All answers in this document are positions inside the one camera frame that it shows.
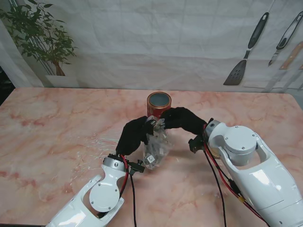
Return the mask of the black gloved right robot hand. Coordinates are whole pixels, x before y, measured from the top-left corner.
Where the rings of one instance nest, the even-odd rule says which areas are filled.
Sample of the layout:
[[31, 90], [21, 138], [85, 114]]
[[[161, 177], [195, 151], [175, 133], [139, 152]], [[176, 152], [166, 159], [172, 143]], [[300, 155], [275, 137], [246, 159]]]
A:
[[184, 107], [170, 108], [164, 111], [160, 118], [164, 119], [165, 129], [182, 128], [194, 135], [202, 135], [206, 125], [205, 120]]

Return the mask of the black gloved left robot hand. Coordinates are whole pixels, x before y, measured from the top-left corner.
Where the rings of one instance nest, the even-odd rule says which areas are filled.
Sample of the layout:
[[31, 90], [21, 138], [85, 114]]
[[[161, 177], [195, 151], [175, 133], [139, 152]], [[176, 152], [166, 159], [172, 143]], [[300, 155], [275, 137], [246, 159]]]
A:
[[124, 127], [116, 147], [116, 154], [128, 156], [135, 152], [141, 142], [148, 145], [147, 134], [153, 135], [153, 128], [156, 121], [147, 120], [147, 116], [131, 120]]

